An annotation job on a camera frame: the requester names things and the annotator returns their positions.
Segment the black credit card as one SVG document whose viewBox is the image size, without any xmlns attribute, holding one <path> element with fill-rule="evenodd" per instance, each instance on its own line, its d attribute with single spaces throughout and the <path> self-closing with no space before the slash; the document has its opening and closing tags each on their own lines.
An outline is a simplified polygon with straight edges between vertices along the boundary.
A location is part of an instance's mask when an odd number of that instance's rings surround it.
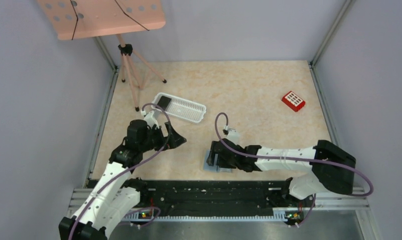
<svg viewBox="0 0 402 240">
<path fill-rule="evenodd" d="M 168 106 L 171 104 L 171 101 L 172 99 L 170 97 L 163 95 L 159 98 L 159 100 L 155 104 L 164 111 L 166 111 Z"/>
</svg>

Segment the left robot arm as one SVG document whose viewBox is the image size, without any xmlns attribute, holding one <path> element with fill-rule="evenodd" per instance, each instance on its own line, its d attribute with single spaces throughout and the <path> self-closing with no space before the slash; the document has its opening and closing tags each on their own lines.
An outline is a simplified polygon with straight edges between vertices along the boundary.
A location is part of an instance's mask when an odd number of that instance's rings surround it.
<svg viewBox="0 0 402 240">
<path fill-rule="evenodd" d="M 168 135 L 164 136 L 156 121 L 132 120 L 122 143 L 112 151 L 102 177 L 98 180 L 81 207 L 59 223 L 62 240 L 106 240 L 125 215 L 135 207 L 149 201 L 146 183 L 130 179 L 132 172 L 144 163 L 143 154 L 175 149 L 186 143 L 171 123 L 165 123 Z"/>
</svg>

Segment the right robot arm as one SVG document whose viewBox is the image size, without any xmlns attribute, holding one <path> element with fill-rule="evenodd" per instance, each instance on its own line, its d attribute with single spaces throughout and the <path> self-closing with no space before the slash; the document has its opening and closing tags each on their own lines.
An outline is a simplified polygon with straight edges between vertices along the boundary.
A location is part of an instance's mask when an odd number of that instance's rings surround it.
<svg viewBox="0 0 402 240">
<path fill-rule="evenodd" d="M 271 170 L 302 172 L 287 179 L 282 200 L 295 206 L 306 197 L 324 192 L 353 193 L 356 159 L 328 140 L 315 146 L 276 149 L 260 145 L 241 147 L 228 139 L 213 141 L 206 164 L 219 169 L 239 169 L 248 173 Z"/>
</svg>

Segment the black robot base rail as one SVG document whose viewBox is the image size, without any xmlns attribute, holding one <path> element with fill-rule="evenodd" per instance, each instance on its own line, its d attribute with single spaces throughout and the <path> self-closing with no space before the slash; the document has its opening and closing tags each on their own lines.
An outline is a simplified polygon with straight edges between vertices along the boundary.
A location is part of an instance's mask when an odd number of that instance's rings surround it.
<svg viewBox="0 0 402 240">
<path fill-rule="evenodd" d="M 272 216 L 278 208 L 308 208 L 312 197 L 299 200 L 282 193 L 285 181 L 141 180 L 123 187 L 140 192 L 138 208 L 158 207 L 161 217 Z"/>
</svg>

